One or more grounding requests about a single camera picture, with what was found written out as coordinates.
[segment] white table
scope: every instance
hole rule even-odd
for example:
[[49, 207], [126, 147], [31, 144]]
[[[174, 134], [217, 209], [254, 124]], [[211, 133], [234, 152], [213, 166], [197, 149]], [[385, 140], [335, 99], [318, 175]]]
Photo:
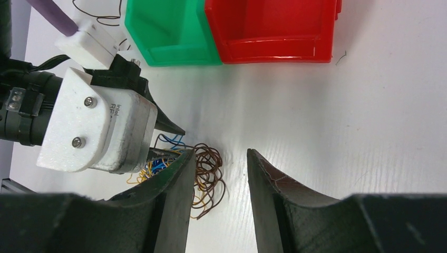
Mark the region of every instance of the white table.
[[[75, 13], [71, 1], [57, 2]], [[225, 161], [229, 194], [203, 219], [191, 221], [187, 252], [256, 252], [248, 148], [335, 198], [447, 192], [447, 2], [343, 4], [331, 64], [143, 71], [159, 106], [187, 131], [185, 140], [218, 148]], [[98, 10], [116, 12], [109, 7]], [[59, 54], [53, 46], [57, 36], [33, 10], [26, 60], [39, 64]], [[63, 64], [54, 72], [63, 75], [69, 64], [75, 66]], [[12, 178], [32, 190], [101, 199], [129, 187], [126, 175], [37, 168], [38, 152], [39, 147], [14, 147]]]

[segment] green bin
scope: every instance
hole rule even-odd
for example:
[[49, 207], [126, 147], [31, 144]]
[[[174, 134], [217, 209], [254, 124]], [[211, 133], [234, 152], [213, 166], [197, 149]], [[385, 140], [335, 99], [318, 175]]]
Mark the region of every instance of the green bin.
[[150, 66], [222, 64], [205, 0], [128, 0], [125, 26]]

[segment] red bin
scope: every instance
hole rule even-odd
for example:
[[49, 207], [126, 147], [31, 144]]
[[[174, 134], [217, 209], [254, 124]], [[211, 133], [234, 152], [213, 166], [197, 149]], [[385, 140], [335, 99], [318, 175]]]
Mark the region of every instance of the red bin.
[[206, 0], [225, 64], [328, 63], [342, 0]]

